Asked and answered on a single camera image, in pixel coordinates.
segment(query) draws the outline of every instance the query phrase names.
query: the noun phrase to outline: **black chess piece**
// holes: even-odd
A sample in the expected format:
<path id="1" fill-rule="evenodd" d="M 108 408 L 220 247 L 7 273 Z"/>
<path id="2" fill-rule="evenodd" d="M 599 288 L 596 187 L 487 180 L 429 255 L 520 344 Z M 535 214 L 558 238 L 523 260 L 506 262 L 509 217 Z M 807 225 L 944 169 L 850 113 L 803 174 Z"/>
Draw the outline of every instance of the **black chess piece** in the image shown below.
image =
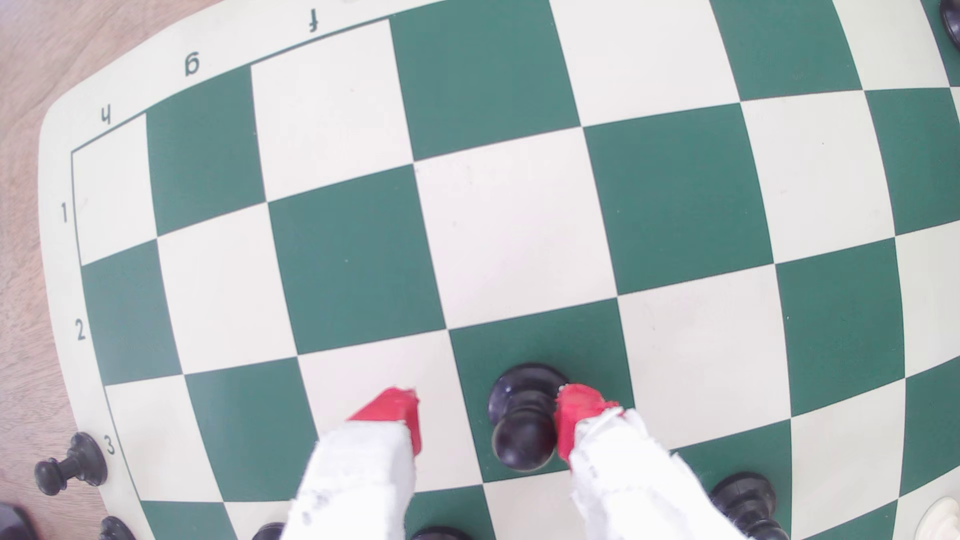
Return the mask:
<path id="1" fill-rule="evenodd" d="M 418 530 L 411 540 L 473 540 L 468 534 L 453 527 L 428 527 Z"/>
<path id="2" fill-rule="evenodd" d="M 953 46 L 960 50 L 960 0 L 940 0 L 940 18 Z"/>
<path id="3" fill-rule="evenodd" d="M 36 540 L 34 526 L 27 513 L 16 506 L 0 503 L 0 539 Z"/>
<path id="4" fill-rule="evenodd" d="M 107 516 L 100 522 L 100 540 L 136 540 L 120 518 Z"/>
<path id="5" fill-rule="evenodd" d="M 34 467 L 34 480 L 40 491 L 47 495 L 57 495 L 66 489 L 66 481 L 81 479 L 90 485 L 100 485 L 107 481 L 107 462 L 100 452 L 100 446 L 86 433 L 75 433 L 70 439 L 70 449 L 63 461 L 53 457 L 40 461 Z"/>
<path id="6" fill-rule="evenodd" d="M 487 401 L 493 429 L 493 451 L 515 471 L 542 467 L 557 447 L 553 413 L 557 394 L 568 380 L 543 364 L 521 364 L 497 379 Z"/>
<path id="7" fill-rule="evenodd" d="M 737 473 L 720 480 L 710 500 L 741 532 L 755 540 L 790 540 L 773 519 L 777 494 L 770 480 L 757 473 Z"/>
<path id="8" fill-rule="evenodd" d="M 256 532 L 256 534 L 253 536 L 253 540 L 280 540 L 281 534 L 283 534 L 282 523 L 268 523 Z"/>

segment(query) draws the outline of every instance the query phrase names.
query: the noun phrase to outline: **white chess piece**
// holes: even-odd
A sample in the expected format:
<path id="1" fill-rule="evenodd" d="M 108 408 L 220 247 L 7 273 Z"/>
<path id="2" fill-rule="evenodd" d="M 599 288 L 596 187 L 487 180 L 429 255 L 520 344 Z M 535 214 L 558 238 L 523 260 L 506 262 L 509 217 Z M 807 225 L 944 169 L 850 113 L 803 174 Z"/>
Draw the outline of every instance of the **white chess piece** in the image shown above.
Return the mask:
<path id="1" fill-rule="evenodd" d="M 960 504 L 953 497 L 943 497 L 930 507 L 917 526 L 914 540 L 960 539 Z"/>

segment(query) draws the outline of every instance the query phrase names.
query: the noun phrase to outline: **white square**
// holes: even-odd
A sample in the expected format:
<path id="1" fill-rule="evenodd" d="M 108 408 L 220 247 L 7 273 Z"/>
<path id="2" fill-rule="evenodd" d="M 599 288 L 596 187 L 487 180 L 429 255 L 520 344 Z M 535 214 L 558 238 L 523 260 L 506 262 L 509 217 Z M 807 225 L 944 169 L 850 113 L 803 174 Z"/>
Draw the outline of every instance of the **white square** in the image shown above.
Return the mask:
<path id="1" fill-rule="evenodd" d="M 906 376 L 960 356 L 960 221 L 897 236 Z"/>
<path id="2" fill-rule="evenodd" d="M 268 501 L 264 503 L 224 503 L 227 515 L 237 538 L 253 538 L 261 527 L 268 523 L 287 523 L 287 512 L 292 501 Z"/>
<path id="3" fill-rule="evenodd" d="M 584 126 L 736 103 L 709 0 L 551 0 Z"/>
<path id="4" fill-rule="evenodd" d="M 914 540 L 924 514 L 943 497 L 960 501 L 960 467 L 900 497 L 893 540 Z"/>
<path id="5" fill-rule="evenodd" d="M 267 200 L 413 162 L 390 23 L 251 67 Z"/>
<path id="6" fill-rule="evenodd" d="M 900 494 L 903 379 L 790 421 L 793 534 L 806 538 Z"/>
<path id="7" fill-rule="evenodd" d="M 587 531 L 571 490 L 569 471 L 483 484 L 496 540 L 583 540 Z"/>
<path id="8" fill-rule="evenodd" d="M 300 372 L 317 431 L 346 420 L 390 386 L 420 398 L 417 491 L 483 480 L 446 331 L 432 331 L 300 356 Z"/>
<path id="9" fill-rule="evenodd" d="M 790 418 L 772 264 L 640 291 L 618 302 L 636 410 L 664 447 Z M 733 390 L 744 387 L 750 392 Z"/>
<path id="10" fill-rule="evenodd" d="M 742 104 L 775 262 L 894 235 L 874 122 L 862 91 Z"/>
<path id="11" fill-rule="evenodd" d="M 420 161 L 415 170 L 448 327 L 616 296 L 580 128 Z"/>
<path id="12" fill-rule="evenodd" d="M 833 0 L 865 90 L 949 86 L 924 5 Z"/>
<path id="13" fill-rule="evenodd" d="M 157 241 L 184 374 L 297 355 L 266 204 Z"/>
<path id="14" fill-rule="evenodd" d="M 107 386 L 107 398 L 141 500 L 223 500 L 183 375 Z"/>
<path id="15" fill-rule="evenodd" d="M 73 189 L 81 264 L 156 238 L 145 115 L 73 154 Z"/>

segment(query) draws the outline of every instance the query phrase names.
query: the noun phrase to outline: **wooden table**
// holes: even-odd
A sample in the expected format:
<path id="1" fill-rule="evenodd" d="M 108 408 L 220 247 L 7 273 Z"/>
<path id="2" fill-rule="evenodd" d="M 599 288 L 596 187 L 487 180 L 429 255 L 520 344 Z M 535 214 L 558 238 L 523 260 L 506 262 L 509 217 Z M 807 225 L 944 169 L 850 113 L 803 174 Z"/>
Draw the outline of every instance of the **wooden table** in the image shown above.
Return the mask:
<path id="1" fill-rule="evenodd" d="M 93 487 L 56 497 L 34 463 L 62 458 L 77 426 L 47 309 L 36 210 L 36 153 L 47 109 L 135 45 L 215 0 L 0 3 L 0 502 L 31 514 L 41 540 L 97 537 Z"/>

